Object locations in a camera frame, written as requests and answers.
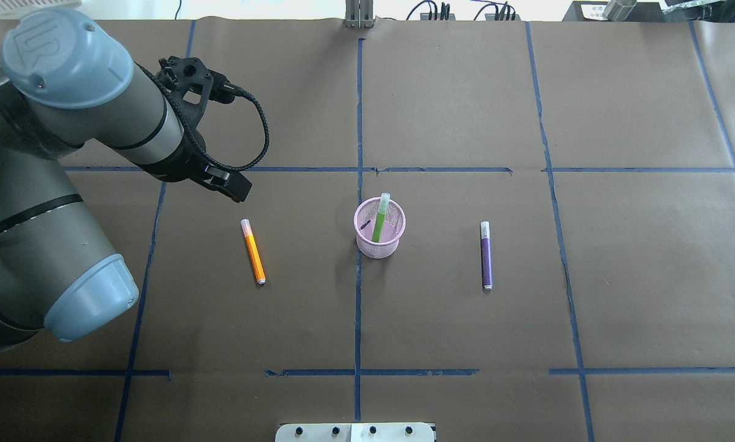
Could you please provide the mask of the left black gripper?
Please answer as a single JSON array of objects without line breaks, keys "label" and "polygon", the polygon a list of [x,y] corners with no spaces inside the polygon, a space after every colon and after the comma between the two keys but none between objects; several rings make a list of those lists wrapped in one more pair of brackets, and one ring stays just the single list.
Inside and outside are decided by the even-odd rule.
[{"label": "left black gripper", "polygon": [[160,126],[154,136],[136,143],[136,165],[163,182],[196,181],[236,203],[245,202],[253,187],[242,173],[214,169],[179,126]]}]

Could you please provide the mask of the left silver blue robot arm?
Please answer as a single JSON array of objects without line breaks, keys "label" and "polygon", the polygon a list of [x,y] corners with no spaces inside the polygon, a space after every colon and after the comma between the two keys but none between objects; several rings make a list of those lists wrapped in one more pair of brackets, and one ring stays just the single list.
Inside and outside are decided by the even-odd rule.
[{"label": "left silver blue robot arm", "polygon": [[[78,10],[40,9],[0,51],[0,354],[50,330],[70,343],[128,311],[140,291],[60,160],[96,140],[163,182],[191,180],[239,203],[270,144],[258,99],[199,58],[152,74]],[[244,98],[264,132],[239,167],[207,153],[208,103]]]}]

